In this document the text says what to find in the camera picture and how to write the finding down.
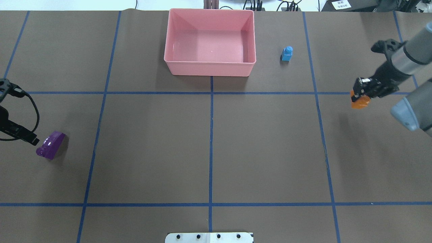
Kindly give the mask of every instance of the orange object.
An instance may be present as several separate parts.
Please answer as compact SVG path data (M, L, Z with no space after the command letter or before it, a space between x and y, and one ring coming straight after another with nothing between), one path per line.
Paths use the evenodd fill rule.
M351 91L351 97L354 96L354 91ZM371 98L369 96L361 96L356 102L351 101L351 108L363 109L368 106Z

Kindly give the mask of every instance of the white label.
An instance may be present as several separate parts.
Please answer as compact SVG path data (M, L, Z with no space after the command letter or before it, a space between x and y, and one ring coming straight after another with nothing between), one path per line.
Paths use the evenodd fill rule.
M336 9L336 10L347 9L347 8L351 7L351 5L348 2L348 0L341 0L341 1L331 2L331 4L333 4L334 9Z

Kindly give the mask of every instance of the table surface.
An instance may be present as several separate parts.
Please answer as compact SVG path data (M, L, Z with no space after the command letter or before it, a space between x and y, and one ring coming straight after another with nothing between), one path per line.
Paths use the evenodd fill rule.
M247 231L255 242L429 242L432 140L390 108L431 65L350 107L377 40L432 20L408 13L255 13L249 77L173 76L168 12L0 12L0 74L36 101L53 161L2 142L1 242L163 242ZM289 63L283 47L294 48ZM10 119L35 122L27 99Z

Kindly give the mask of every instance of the pink bin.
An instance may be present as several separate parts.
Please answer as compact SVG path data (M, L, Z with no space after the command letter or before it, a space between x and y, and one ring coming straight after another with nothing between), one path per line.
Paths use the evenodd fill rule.
M246 77L256 59L253 11L169 11L164 60L173 75Z

